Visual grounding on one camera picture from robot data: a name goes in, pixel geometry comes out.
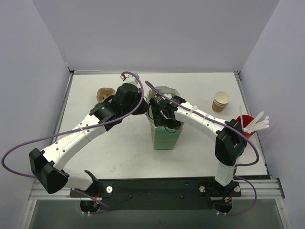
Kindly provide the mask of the green paper takeout bag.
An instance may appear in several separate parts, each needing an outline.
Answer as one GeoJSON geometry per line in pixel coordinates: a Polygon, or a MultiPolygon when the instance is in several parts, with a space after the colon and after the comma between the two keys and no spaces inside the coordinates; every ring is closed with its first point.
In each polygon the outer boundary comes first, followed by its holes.
{"type": "MultiPolygon", "coordinates": [[[[157,86],[156,89],[171,99],[174,96],[180,96],[176,89],[167,86],[157,86]]],[[[149,100],[154,98],[155,95],[158,94],[150,90],[146,96],[146,102],[149,103],[149,100]]],[[[183,131],[184,123],[165,119],[161,113],[153,111],[151,106],[146,116],[151,127],[153,149],[173,150],[183,131]]]]}

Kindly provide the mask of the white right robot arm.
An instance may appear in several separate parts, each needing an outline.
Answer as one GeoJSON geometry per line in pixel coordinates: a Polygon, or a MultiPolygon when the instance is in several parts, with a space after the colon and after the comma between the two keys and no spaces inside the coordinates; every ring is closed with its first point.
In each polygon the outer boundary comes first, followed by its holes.
{"type": "Polygon", "coordinates": [[[188,124],[215,141],[215,156],[219,164],[214,179],[223,187],[233,181],[235,166],[247,142],[235,131],[223,125],[241,132],[241,125],[237,120],[232,119],[228,122],[209,116],[177,95],[167,100],[159,94],[154,94],[148,101],[154,119],[161,125],[175,129],[178,124],[188,124]]]}

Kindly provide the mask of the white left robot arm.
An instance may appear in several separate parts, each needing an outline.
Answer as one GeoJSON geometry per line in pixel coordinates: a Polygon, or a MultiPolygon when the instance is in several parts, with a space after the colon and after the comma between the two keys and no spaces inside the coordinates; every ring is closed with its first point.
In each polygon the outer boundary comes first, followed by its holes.
{"type": "Polygon", "coordinates": [[[87,196],[98,190],[98,179],[89,170],[68,170],[66,164],[88,143],[108,132],[129,115],[142,115],[149,105],[143,99],[143,85],[139,76],[124,72],[123,83],[111,95],[97,104],[71,133],[43,150],[29,153],[33,175],[47,193],[54,194],[64,187],[76,188],[87,196]]]}

